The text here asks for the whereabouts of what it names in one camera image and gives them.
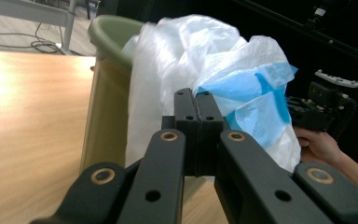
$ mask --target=wastebasket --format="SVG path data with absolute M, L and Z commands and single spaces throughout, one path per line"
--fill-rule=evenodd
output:
M 81 171 L 102 161 L 124 166 L 131 58 L 121 50 L 143 25 L 123 17 L 102 15 L 89 26 L 90 42 L 97 52 Z

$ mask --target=wooden table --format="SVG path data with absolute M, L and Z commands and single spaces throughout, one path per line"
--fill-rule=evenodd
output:
M 93 57 L 0 52 L 0 224 L 51 216 L 79 174 Z M 227 223 L 208 182 L 183 223 Z

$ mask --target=finger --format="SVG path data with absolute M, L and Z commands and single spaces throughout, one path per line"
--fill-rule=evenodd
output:
M 297 137 L 303 137 L 306 139 L 315 139 L 319 132 L 313 132 L 304 128 L 300 127 L 294 127 L 293 130 L 295 131 L 295 134 Z
M 327 164 L 325 161 L 318 159 L 310 150 L 309 147 L 302 147 L 301 148 L 301 161 L 303 162 L 319 162 Z
M 310 141 L 308 141 L 307 138 L 298 137 L 297 140 L 301 147 L 307 147 L 310 145 Z

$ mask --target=white plastic bag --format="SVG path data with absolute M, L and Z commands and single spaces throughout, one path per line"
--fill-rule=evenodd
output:
M 141 159 L 161 117 L 173 115 L 183 88 L 213 94 L 231 129 L 252 135 L 282 168 L 293 172 L 300 147 L 284 90 L 294 78 L 278 43 L 210 17 L 191 15 L 146 23 L 123 49 L 133 58 L 126 164 Z

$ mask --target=human hand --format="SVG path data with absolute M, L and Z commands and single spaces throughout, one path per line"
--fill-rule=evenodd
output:
M 313 132 L 300 127 L 294 127 L 298 143 L 301 145 L 301 160 L 338 164 L 342 158 L 336 140 L 328 133 Z

